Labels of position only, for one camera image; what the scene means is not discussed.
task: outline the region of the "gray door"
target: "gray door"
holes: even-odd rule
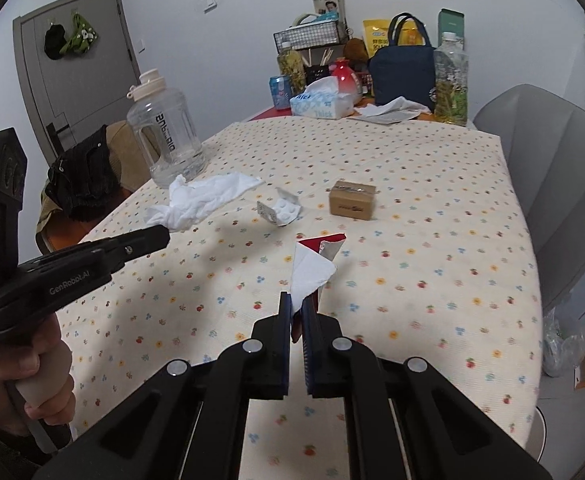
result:
[[[45,35],[53,23],[74,32],[81,14],[98,34],[85,54],[50,59]],[[50,164],[103,124],[124,120],[139,68],[132,56],[121,0],[60,0],[13,22],[15,58],[26,109]]]

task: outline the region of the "door frame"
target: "door frame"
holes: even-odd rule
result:
[[[37,105],[34,102],[34,96],[32,95],[32,89],[30,87],[30,81],[28,79],[28,70],[26,70],[26,57],[24,55],[24,48],[23,48],[23,38],[21,33],[21,27],[24,22],[33,19],[34,17],[38,16],[39,14],[43,14],[44,12],[48,12],[49,10],[54,9],[55,7],[59,7],[62,5],[66,5],[72,3],[75,0],[57,0],[51,4],[48,4],[43,7],[39,7],[35,9],[33,12],[29,12],[25,16],[17,16],[13,20],[13,45],[15,50],[15,63],[16,63],[16,73],[19,78],[19,86],[21,87],[21,94],[24,99],[24,104],[26,105],[26,112],[28,113],[28,118],[30,119],[30,123],[32,124],[32,129],[34,130],[34,136],[39,143],[39,147],[44,154],[46,162],[51,165],[59,155],[50,140],[50,135],[46,131],[45,125],[42,123],[42,119],[37,111]],[[130,34],[128,33],[128,26],[126,24],[126,17],[124,13],[124,5],[122,4],[122,0],[117,0],[117,7],[119,12],[119,19],[122,23],[122,30],[124,31],[124,39],[126,42],[126,46],[128,47],[128,55],[130,57],[130,61],[132,62],[132,68],[135,72],[137,78],[141,75],[139,70],[139,65],[137,63],[137,57],[135,56],[134,49],[132,47],[132,41],[130,40]]]

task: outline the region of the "white bottle cap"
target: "white bottle cap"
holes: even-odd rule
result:
[[[153,68],[139,76],[141,84],[131,86],[130,91],[126,94],[128,99],[134,99],[137,102],[150,94],[166,89],[166,80],[159,75],[159,70]]]

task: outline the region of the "silver screw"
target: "silver screw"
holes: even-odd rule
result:
[[[333,348],[335,350],[346,351],[353,347],[353,342],[347,337],[337,337],[333,339]]]
[[[424,361],[421,357],[413,357],[407,363],[409,370],[416,372],[418,374],[425,372],[428,369],[428,363]]]
[[[241,345],[241,347],[244,349],[244,352],[252,354],[254,352],[259,352],[264,345],[261,344],[259,339],[248,339],[247,341],[244,341],[244,344]]]
[[[188,363],[181,359],[175,359],[166,365],[166,371],[173,377],[185,373],[186,370],[188,370]]]

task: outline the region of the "blue can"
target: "blue can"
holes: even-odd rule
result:
[[[278,75],[270,78],[270,94],[275,110],[290,108],[290,98],[293,97],[293,88],[290,86],[290,76]]]

